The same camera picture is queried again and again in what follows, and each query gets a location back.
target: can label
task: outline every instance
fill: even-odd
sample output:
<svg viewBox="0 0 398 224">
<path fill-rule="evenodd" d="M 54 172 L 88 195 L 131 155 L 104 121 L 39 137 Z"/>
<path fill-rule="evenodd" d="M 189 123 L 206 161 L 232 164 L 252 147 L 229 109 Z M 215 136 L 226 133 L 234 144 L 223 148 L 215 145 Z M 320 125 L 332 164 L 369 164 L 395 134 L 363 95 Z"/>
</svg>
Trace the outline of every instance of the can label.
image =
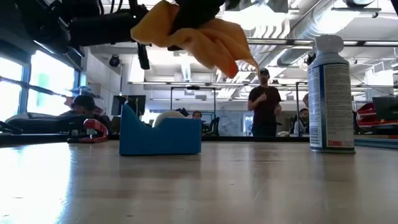
<svg viewBox="0 0 398 224">
<path fill-rule="evenodd" d="M 315 150 L 353 151 L 349 65 L 330 63 L 308 70 L 310 145 Z"/>
</svg>

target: spray can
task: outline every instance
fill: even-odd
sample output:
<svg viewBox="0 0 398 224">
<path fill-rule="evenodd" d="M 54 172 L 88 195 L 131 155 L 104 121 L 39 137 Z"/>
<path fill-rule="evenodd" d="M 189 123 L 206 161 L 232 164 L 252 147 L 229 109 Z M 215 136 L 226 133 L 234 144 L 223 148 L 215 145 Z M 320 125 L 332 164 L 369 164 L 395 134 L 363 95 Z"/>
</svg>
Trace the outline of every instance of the spray can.
<svg viewBox="0 0 398 224">
<path fill-rule="evenodd" d="M 343 40 L 322 35 L 313 48 L 316 58 L 308 68 L 311 150 L 355 153 L 349 63 L 338 54 Z"/>
</svg>

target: jeans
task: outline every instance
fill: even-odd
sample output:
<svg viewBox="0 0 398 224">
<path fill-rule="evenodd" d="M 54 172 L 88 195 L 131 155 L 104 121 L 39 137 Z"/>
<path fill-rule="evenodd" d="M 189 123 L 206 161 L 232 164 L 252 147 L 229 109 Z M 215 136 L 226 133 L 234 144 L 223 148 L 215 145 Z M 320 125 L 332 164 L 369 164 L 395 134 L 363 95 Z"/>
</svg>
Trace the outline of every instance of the jeans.
<svg viewBox="0 0 398 224">
<path fill-rule="evenodd" d="M 276 124 L 253 125 L 253 136 L 276 137 Z"/>
</svg>

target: man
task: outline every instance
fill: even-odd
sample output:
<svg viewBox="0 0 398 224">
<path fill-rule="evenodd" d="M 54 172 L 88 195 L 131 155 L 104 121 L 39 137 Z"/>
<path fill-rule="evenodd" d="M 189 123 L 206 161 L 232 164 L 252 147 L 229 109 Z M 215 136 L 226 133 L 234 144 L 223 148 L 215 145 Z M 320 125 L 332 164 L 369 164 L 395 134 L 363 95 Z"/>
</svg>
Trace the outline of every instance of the man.
<svg viewBox="0 0 398 224">
<path fill-rule="evenodd" d="M 70 105 L 72 110 L 67 111 L 60 116 L 68 115 L 85 115 L 88 118 L 94 118 L 99 122 L 103 123 L 108 129 L 109 133 L 111 130 L 111 121 L 108 116 L 101 115 L 102 109 L 95 105 L 94 98 L 88 95 L 78 95 L 73 99 L 73 103 Z"/>
<path fill-rule="evenodd" d="M 253 136 L 276 136 L 276 115 L 282 108 L 278 89 L 268 86 L 268 69 L 262 68 L 258 75 L 260 85 L 249 94 L 248 110 L 254 110 Z"/>
<path fill-rule="evenodd" d="M 94 98 L 88 95 L 78 95 L 73 99 L 73 103 L 70 105 L 70 111 L 67 111 L 60 116 L 72 115 L 72 114 L 85 114 L 93 115 L 95 110 L 98 108 L 95 105 Z"/>
<path fill-rule="evenodd" d="M 294 134 L 310 134 L 308 109 L 303 108 L 300 110 L 300 119 L 294 124 Z"/>
<path fill-rule="evenodd" d="M 303 102 L 308 109 L 308 93 L 303 97 Z M 296 132 L 295 132 L 296 131 L 296 125 L 295 125 L 296 123 L 297 123 L 297 115 L 294 115 L 293 122 L 291 123 L 292 126 L 290 127 L 291 134 L 296 134 Z"/>
<path fill-rule="evenodd" d="M 192 118 L 193 119 L 201 119 L 201 112 L 200 111 L 194 111 L 192 113 Z"/>
</svg>

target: yellow cloth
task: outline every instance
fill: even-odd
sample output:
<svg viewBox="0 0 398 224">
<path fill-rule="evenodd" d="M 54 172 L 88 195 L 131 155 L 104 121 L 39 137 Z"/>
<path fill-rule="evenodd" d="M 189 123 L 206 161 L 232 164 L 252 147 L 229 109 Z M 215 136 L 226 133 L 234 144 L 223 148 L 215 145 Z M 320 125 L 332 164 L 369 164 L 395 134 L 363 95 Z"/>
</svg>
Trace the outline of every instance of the yellow cloth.
<svg viewBox="0 0 398 224">
<path fill-rule="evenodd" d="M 183 28 L 169 35 L 177 12 L 177 5 L 160 1 L 131 29 L 131 37 L 141 44 L 180 47 L 203 66 L 217 67 L 229 78 L 234 78 L 238 72 L 237 60 L 244 60 L 258 71 L 241 26 L 213 19 L 199 29 Z"/>
</svg>

